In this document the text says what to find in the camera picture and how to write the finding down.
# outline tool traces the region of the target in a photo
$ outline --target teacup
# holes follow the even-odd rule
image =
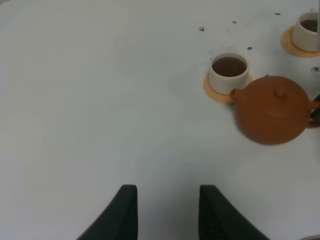
[[[249,63],[234,47],[229,46],[210,62],[209,84],[219,94],[229,95],[233,89],[245,88],[248,76]]]
[[[292,42],[306,52],[318,52],[318,25],[319,12],[312,8],[311,11],[300,15],[295,23]]]

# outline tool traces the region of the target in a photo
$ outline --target tea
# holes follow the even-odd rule
[[[318,21],[309,19],[309,20],[304,20],[300,22],[301,26],[304,27],[305,29],[311,31],[311,32],[317,32],[318,31]]]
[[[240,59],[232,56],[226,56],[218,59],[212,64],[212,69],[217,74],[224,77],[235,77],[243,74],[247,66]]]

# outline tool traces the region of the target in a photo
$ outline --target table surface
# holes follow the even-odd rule
[[[257,144],[239,131],[234,110],[203,90],[210,58],[235,46],[254,79],[280,75],[311,98],[320,93],[319,58],[292,56],[280,43],[317,6],[2,4],[0,238],[76,239],[122,184],[138,187],[140,240],[198,239],[201,184],[216,185],[272,240],[320,234],[320,130]]]

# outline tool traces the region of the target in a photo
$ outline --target brown clay teapot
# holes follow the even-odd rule
[[[298,137],[310,121],[312,109],[320,101],[310,101],[294,81],[282,76],[265,76],[244,89],[234,89],[236,117],[244,133],[262,144],[283,144]]]

